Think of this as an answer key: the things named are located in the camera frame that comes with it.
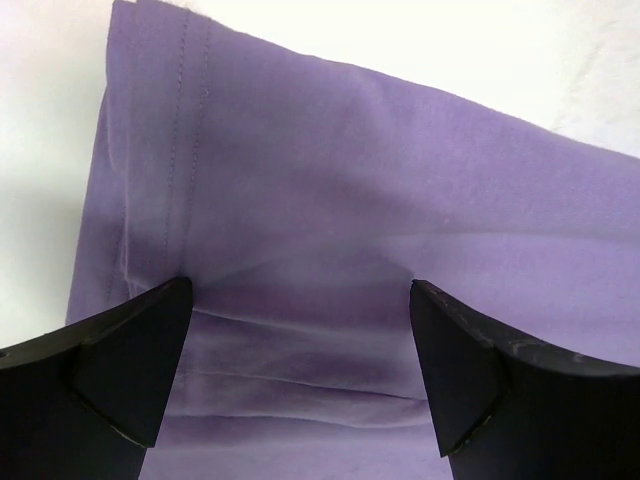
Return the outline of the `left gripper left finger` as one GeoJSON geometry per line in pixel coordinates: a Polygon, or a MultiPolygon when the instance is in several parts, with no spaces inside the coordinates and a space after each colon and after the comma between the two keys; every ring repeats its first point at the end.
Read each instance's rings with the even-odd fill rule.
{"type": "Polygon", "coordinates": [[[159,435],[192,307],[192,283],[178,277],[2,349],[2,478],[138,478],[159,435]]]}

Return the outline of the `purple t shirt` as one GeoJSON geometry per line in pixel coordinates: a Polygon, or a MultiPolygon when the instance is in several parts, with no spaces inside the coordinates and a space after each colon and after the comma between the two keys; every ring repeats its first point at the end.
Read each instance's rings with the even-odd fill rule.
{"type": "Polygon", "coordinates": [[[117,1],[67,317],[184,275],[145,479],[446,479],[409,320],[428,280],[639,360],[639,163],[455,95],[117,1]]]}

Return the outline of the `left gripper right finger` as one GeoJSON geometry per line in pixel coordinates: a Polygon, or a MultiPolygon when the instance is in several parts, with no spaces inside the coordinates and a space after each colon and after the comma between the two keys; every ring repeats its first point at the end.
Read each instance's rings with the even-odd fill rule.
{"type": "Polygon", "coordinates": [[[413,282],[439,452],[457,479],[635,479],[639,371],[545,342],[413,282]]]}

